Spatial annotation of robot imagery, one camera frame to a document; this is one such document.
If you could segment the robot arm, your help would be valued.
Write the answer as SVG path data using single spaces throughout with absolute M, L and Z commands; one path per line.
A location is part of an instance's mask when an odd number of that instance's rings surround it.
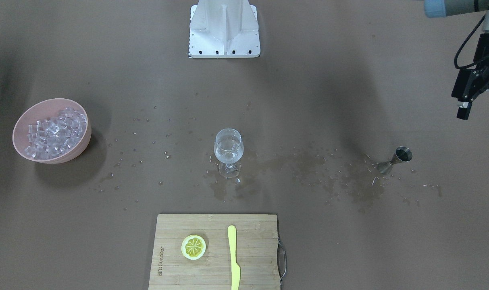
M 428 18 L 485 12 L 485 15 L 458 48 L 453 61 L 455 68 L 458 69 L 458 76 L 451 96 L 458 101 L 456 117 L 467 120 L 473 101 L 480 94 L 489 91 L 489 0 L 425 0 L 424 11 Z M 460 66 L 458 57 L 479 27 L 482 27 L 482 33 L 479 36 L 473 61 L 471 64 Z

